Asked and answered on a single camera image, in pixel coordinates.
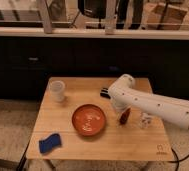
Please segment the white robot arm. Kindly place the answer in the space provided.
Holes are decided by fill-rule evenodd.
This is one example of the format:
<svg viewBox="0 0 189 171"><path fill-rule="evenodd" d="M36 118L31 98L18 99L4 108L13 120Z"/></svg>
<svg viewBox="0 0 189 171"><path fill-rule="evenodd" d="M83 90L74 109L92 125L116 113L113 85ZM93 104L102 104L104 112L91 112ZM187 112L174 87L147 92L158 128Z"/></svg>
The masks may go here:
<svg viewBox="0 0 189 171"><path fill-rule="evenodd" d="M189 100L139 91L134 86L135 79L129 74L121 75L109 86L108 94L116 111L134 106L189 130Z"/></svg>

